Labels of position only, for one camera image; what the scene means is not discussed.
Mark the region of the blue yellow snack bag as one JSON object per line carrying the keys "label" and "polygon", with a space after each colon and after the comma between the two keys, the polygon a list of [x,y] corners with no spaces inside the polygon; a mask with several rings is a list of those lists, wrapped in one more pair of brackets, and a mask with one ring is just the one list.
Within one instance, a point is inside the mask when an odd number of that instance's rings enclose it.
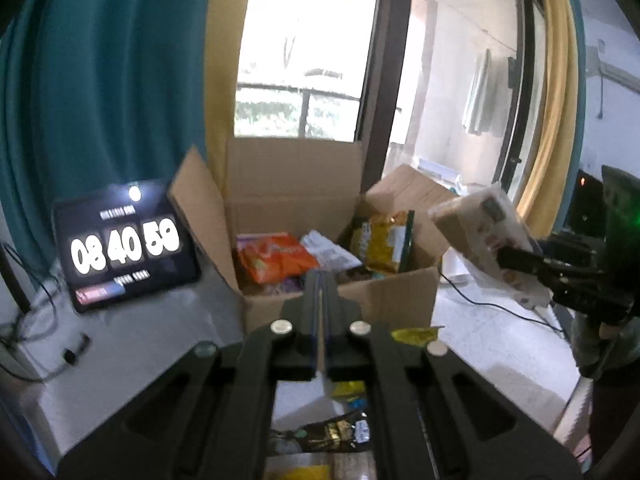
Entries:
{"label": "blue yellow snack bag", "polygon": [[364,410],[368,406],[366,385],[364,382],[336,382],[331,398],[340,402],[345,410]]}

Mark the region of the orange chip bag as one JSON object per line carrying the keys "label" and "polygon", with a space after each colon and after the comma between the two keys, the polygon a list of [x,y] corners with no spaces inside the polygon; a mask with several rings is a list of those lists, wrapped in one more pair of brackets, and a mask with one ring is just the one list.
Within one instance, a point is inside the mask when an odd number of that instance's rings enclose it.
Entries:
{"label": "orange chip bag", "polygon": [[317,258],[287,232],[239,236],[236,253],[244,271],[259,285],[278,284],[320,266]]}

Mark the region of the yellow-green chip bag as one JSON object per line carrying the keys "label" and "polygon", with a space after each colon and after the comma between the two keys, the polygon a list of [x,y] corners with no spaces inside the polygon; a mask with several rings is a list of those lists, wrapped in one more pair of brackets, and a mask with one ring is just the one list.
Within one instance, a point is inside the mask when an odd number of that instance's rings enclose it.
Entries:
{"label": "yellow-green chip bag", "polygon": [[423,348],[438,339],[441,329],[442,326],[401,328],[400,330],[393,330],[390,334],[394,341]]}

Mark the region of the brown cardboard box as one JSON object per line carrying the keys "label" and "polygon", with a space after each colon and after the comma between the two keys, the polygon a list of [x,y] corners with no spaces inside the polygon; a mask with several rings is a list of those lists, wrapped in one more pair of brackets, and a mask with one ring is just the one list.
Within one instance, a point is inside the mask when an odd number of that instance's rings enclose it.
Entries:
{"label": "brown cardboard box", "polygon": [[179,216],[235,294],[247,333],[272,321],[281,296],[245,296],[236,278],[232,249],[238,236],[318,231],[344,236],[352,219],[414,213],[406,272],[340,286],[364,318],[389,330],[430,326],[438,289],[437,263],[449,244],[428,212],[452,193],[418,170],[401,165],[367,192],[361,186],[357,143],[293,138],[234,138],[228,148],[226,186],[218,188],[196,148],[183,159],[168,195]]}

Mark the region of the clear cracker pack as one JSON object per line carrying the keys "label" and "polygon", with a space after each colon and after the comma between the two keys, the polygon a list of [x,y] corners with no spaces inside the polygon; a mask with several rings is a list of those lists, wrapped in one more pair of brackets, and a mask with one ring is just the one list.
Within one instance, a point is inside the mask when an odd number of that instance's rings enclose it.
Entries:
{"label": "clear cracker pack", "polygon": [[427,215],[464,261],[477,284],[503,292],[527,310],[548,306],[551,292],[533,275],[498,265],[498,250],[503,247],[536,256],[542,254],[499,185],[433,206]]}

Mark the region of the yellow teal right curtain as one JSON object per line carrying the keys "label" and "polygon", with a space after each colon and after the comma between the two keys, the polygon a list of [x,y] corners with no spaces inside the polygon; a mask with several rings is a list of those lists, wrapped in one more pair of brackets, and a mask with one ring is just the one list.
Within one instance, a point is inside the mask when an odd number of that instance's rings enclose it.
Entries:
{"label": "yellow teal right curtain", "polygon": [[540,141],[533,168],[518,201],[518,214],[533,237],[561,229],[573,195],[582,151],[585,77],[574,6],[544,0],[546,67]]}

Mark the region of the teal yellow left curtain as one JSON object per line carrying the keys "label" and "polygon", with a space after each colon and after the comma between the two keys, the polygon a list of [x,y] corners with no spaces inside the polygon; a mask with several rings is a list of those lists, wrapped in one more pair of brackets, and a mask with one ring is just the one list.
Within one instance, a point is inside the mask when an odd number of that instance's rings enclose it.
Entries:
{"label": "teal yellow left curtain", "polygon": [[54,202],[169,178],[190,148],[227,177],[247,0],[1,0],[1,206],[18,254],[56,256]]}

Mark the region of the black gold snack pouch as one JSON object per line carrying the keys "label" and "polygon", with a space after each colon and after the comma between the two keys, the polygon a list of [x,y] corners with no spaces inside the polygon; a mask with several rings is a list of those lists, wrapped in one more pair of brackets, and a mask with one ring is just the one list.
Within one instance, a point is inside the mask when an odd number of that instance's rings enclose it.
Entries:
{"label": "black gold snack pouch", "polygon": [[361,410],[310,422],[292,430],[290,437],[305,453],[359,453],[371,448],[369,417]]}

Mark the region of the clear white bread packet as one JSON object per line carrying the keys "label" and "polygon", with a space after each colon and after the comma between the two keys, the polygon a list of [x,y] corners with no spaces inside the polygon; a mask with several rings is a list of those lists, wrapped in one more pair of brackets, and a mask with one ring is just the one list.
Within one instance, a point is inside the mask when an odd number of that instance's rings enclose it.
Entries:
{"label": "clear white bread packet", "polygon": [[351,252],[333,243],[318,231],[310,231],[303,235],[299,243],[316,258],[323,271],[340,273],[362,266],[362,262]]}

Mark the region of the tablet showing clock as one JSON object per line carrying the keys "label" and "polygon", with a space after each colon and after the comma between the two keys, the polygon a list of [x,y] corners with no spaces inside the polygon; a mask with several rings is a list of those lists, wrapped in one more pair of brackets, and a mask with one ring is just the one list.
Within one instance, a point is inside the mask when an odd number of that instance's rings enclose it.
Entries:
{"label": "tablet showing clock", "polygon": [[75,311],[86,314],[197,282],[195,244],[168,183],[110,185],[52,207],[58,261]]}

